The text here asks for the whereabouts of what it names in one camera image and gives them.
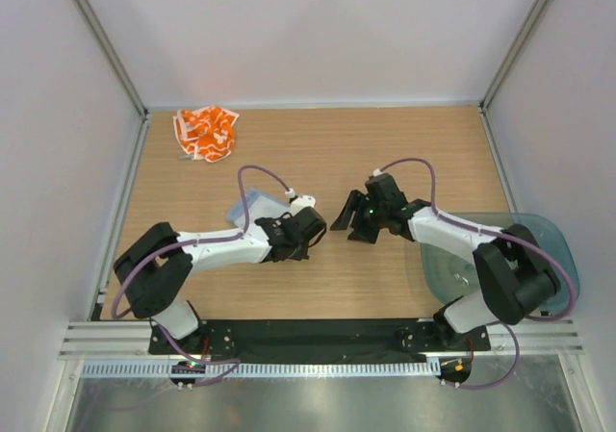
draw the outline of white panel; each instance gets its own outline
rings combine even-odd
[[[575,320],[616,404],[616,0],[555,0],[491,110],[521,211],[565,234],[580,275]],[[614,418],[608,430],[616,430]]]
[[[71,0],[0,0],[0,418],[40,430],[138,117]]]
[[[90,0],[144,102],[478,101],[533,0]]]

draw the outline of wooden table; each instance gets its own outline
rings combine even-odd
[[[245,164],[263,165],[297,192],[316,196],[328,223],[375,168],[407,156],[434,164],[441,208],[507,211],[475,107],[241,111],[235,152],[215,164],[178,160],[171,117],[152,119],[116,255],[160,221],[181,231],[229,228],[224,215],[239,199],[236,173]],[[405,164],[391,172],[409,200],[429,199],[424,167]],[[245,180],[247,188],[284,199],[265,174],[246,173]],[[415,243],[382,232],[368,245],[328,232],[310,255],[309,261],[196,274],[181,294],[202,318],[413,318],[441,307],[424,280]],[[103,318],[110,317],[117,289],[112,276]]]

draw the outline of crumpled cloth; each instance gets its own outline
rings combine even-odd
[[[173,117],[175,137],[191,159],[215,163],[235,148],[233,125],[238,116],[221,107],[178,110]]]

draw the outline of folded cloth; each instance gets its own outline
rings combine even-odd
[[[178,110],[173,117],[175,137],[193,160],[215,163],[235,148],[233,125],[239,114],[221,107],[207,107],[190,112]]]

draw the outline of white wall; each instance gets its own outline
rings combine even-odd
[[[571,246],[580,275],[575,321],[609,409],[616,404],[615,13],[616,0],[555,0],[490,113],[520,210],[551,218]]]
[[[533,0],[90,0],[153,107],[478,101]]]
[[[0,429],[39,430],[138,127],[71,0],[0,0]]]

